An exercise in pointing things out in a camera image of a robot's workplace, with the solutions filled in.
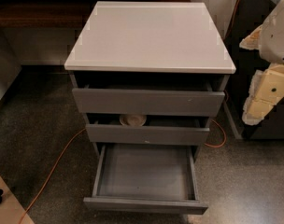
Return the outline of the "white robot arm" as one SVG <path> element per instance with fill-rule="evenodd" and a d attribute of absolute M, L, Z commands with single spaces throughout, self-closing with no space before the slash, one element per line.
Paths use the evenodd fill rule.
<path fill-rule="evenodd" d="M 264 22 L 239 44 L 242 49 L 258 50 L 269 62 L 251 80 L 242 120 L 257 125 L 284 98 L 284 0 L 280 0 Z"/>

